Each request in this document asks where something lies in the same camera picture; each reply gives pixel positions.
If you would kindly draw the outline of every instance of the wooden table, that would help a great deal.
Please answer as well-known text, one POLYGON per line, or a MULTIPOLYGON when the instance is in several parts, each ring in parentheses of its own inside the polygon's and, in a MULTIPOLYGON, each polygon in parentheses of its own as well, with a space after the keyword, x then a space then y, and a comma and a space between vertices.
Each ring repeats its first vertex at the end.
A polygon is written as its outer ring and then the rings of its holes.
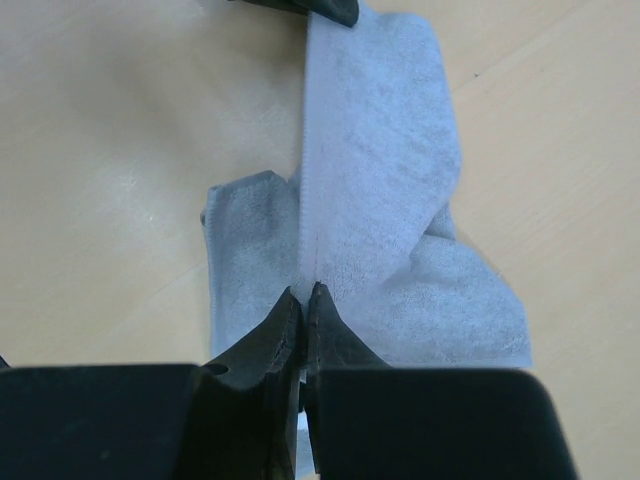
MULTIPOLYGON (((525 303, 585 478, 640 470, 640 2, 375 0, 441 40, 461 238, 525 303)), ((300 158, 304 19, 0 5, 0 352, 208 358, 207 188, 300 158)))

